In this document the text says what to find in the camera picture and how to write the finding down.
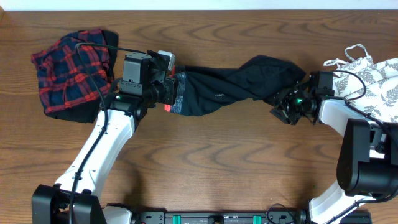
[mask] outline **black cloth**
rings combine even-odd
[[[111,31],[102,30],[106,45],[111,45],[117,47],[119,44],[119,36]],[[106,76],[112,80],[114,77],[113,67],[116,63],[117,50],[108,49],[110,60],[109,60],[109,70],[106,72]],[[46,114],[47,116],[55,119],[62,119],[65,121],[76,121],[80,123],[94,123],[98,110],[100,109],[100,99],[91,100],[89,102],[83,103],[81,105],[67,108],[65,110],[51,112]]]
[[[304,76],[305,72],[294,63],[263,55],[238,69],[176,67],[177,99],[169,111],[202,116],[247,98],[266,99]]]

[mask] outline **folded clothing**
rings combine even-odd
[[[177,99],[165,110],[202,116],[236,101],[263,100],[302,80],[305,72],[293,64],[259,55],[239,69],[176,66]]]
[[[75,50],[76,44],[84,42],[117,46],[118,35],[100,29],[74,32],[47,50],[32,54],[40,100],[44,114],[49,117],[92,123],[98,114],[99,94]],[[116,51],[92,46],[81,46],[79,50],[96,84],[103,94],[107,94],[114,80]]]

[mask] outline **red and blue plaid shirt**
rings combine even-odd
[[[65,110],[95,100],[98,92],[81,65],[75,46],[89,42],[106,44],[102,30],[74,32],[62,37],[47,50],[32,55],[39,80],[44,113]],[[109,52],[103,47],[81,46],[80,55],[96,84],[105,95],[113,77],[107,77]]]

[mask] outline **tabletop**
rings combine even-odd
[[[73,11],[0,13],[0,223],[31,223],[31,196],[72,163],[92,124],[43,114],[30,55],[78,30],[119,34],[119,46],[173,52],[180,65],[238,68],[256,55],[307,73],[347,60],[363,44],[375,62],[398,56],[396,11]],[[114,68],[123,70],[124,52]],[[355,57],[363,53],[353,50]],[[305,208],[336,179],[342,137],[302,119],[282,124],[262,101],[202,117],[151,109],[123,147],[101,204],[168,211]],[[398,200],[366,205],[376,224],[397,223]]]

